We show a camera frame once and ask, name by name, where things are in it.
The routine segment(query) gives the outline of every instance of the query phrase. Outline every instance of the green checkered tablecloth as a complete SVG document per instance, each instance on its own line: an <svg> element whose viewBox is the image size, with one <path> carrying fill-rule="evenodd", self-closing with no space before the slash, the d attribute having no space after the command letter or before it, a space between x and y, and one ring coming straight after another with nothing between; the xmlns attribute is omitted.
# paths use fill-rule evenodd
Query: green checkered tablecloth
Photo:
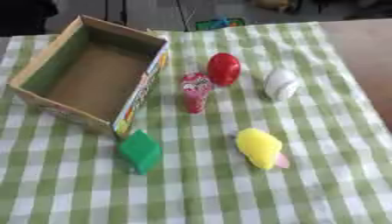
<svg viewBox="0 0 392 224"><path fill-rule="evenodd" d="M6 88L52 37L11 39L0 67L0 223L392 222L390 134L319 24L159 34L169 65L133 127L164 151L146 176L123 171L111 139L26 107ZM241 78L189 115L179 78L218 52L241 61ZM303 87L272 103L251 74L280 66ZM230 136L247 127L280 138L290 169L252 166Z"/></svg>

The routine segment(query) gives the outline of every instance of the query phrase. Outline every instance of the white ball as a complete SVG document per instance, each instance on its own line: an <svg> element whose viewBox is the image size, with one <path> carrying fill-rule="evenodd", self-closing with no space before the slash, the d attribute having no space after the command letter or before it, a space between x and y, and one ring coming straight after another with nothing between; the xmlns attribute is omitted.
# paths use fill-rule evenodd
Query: white ball
<svg viewBox="0 0 392 224"><path fill-rule="evenodd" d="M277 68L264 77L264 92L274 101L292 97L298 87L298 78L291 70Z"/></svg>

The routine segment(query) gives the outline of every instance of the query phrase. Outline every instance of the toy ice cream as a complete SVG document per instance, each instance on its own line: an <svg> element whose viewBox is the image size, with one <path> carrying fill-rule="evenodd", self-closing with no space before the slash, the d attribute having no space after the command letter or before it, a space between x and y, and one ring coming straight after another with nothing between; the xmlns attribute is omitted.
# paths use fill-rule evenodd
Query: toy ice cream
<svg viewBox="0 0 392 224"><path fill-rule="evenodd" d="M286 156L280 153L282 142L274 136L259 129L244 129L238 132L235 143L248 160L264 170L274 165L281 168L290 166Z"/></svg>

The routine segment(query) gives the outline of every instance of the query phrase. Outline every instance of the blue object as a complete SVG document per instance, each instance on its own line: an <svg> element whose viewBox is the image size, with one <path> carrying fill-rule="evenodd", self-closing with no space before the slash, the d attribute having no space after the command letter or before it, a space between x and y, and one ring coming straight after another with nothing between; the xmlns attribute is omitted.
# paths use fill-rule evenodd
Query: blue object
<svg viewBox="0 0 392 224"><path fill-rule="evenodd" d="M226 17L223 17L217 19L216 22L211 25L210 29L211 30L220 29L220 28L228 27L229 25L230 22L228 21L228 19Z"/></svg>

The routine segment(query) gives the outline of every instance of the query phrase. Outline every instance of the red cup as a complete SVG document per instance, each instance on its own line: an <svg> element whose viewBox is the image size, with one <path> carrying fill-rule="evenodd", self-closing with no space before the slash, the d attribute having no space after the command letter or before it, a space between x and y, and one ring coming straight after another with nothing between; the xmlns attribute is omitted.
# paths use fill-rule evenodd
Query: red cup
<svg viewBox="0 0 392 224"><path fill-rule="evenodd" d="M213 89L213 83L203 73L189 73L181 80L184 104L191 114L203 111L208 92Z"/></svg>

